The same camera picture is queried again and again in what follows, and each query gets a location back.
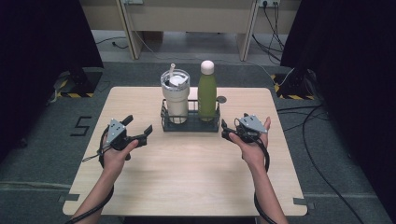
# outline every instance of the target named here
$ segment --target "straw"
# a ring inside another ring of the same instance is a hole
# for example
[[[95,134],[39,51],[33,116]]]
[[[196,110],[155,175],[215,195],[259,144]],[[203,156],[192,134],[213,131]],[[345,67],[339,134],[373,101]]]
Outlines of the straw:
[[[171,63],[171,68],[169,69],[169,77],[172,77],[173,76],[173,70],[175,69],[175,64],[174,63]]]

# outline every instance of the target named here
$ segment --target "power strip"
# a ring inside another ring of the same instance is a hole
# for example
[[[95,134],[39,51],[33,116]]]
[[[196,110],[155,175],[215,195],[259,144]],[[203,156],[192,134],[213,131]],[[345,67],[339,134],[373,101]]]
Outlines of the power strip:
[[[263,7],[264,2],[267,2],[267,7],[275,7],[276,4],[279,7],[280,4],[280,0],[260,0],[259,7]]]

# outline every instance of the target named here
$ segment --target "table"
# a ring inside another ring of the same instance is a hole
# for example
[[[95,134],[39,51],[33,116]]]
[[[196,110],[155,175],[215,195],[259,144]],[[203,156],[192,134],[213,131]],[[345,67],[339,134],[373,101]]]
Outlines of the table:
[[[141,31],[237,34],[239,58],[247,59],[258,0],[145,0],[141,5],[122,2],[117,1],[133,59],[139,58],[143,46]]]
[[[190,99],[196,99],[191,88]],[[269,176],[286,216],[303,216],[306,206],[293,203],[303,198],[288,145],[276,113],[271,92],[264,88],[218,88],[221,118],[229,127],[244,113],[265,120],[271,117],[268,151]],[[237,145],[218,133],[163,132],[161,87],[115,87],[106,99],[84,158],[95,154],[103,129],[112,118],[132,114],[128,135],[141,134],[150,124],[148,144],[136,148],[115,184],[115,192],[103,210],[116,216],[257,216],[253,203],[253,181]],[[64,213],[73,215],[102,172],[97,160],[83,162],[70,194],[78,201],[66,201]]]

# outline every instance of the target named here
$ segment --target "wooden tabletop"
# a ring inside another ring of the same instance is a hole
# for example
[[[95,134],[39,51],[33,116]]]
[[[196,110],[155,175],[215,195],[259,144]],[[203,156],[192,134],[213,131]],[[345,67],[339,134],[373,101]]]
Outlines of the wooden tabletop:
[[[190,99],[196,99],[191,88]],[[235,118],[244,113],[262,122],[271,117],[268,175],[286,216],[303,216],[306,206],[290,157],[271,92],[264,88],[218,88],[221,119],[234,129]],[[169,133],[163,131],[160,87],[116,87],[107,97],[84,158],[95,155],[101,134],[111,119],[134,116],[128,135],[143,133],[152,124],[148,144],[136,148],[115,184],[104,215],[117,216],[257,216],[253,203],[253,180],[239,147],[218,133]],[[70,194],[78,201],[66,201],[64,213],[73,215],[102,172],[97,159],[83,162]]]

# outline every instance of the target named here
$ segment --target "black wire basket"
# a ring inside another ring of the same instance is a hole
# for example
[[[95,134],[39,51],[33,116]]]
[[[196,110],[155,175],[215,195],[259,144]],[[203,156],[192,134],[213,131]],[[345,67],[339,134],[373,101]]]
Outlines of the black wire basket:
[[[161,118],[164,132],[217,133],[219,131],[220,120],[219,102],[217,102],[214,116],[198,116],[198,100],[189,100],[189,113],[187,116],[170,116],[166,108],[166,99],[163,99]]]

